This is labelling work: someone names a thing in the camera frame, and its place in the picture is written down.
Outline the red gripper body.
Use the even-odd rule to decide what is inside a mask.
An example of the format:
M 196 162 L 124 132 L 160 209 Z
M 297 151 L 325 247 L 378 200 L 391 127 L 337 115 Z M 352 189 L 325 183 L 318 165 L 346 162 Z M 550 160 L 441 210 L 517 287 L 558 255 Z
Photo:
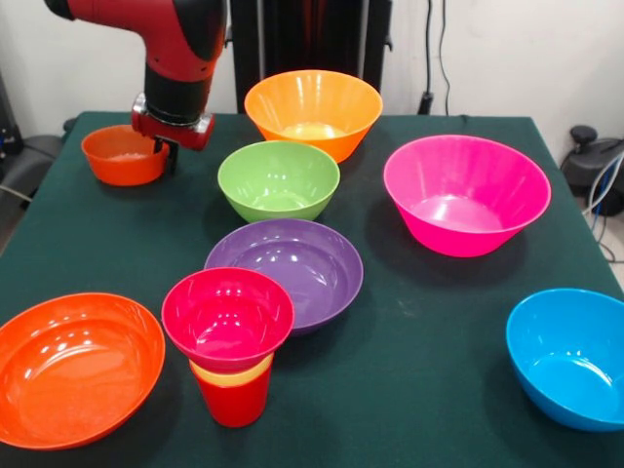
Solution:
M 145 94 L 138 94 L 131 111 L 133 129 L 144 137 L 176 143 L 186 149 L 201 151 L 215 126 L 213 114 L 204 113 L 192 124 L 170 124 L 148 110 Z

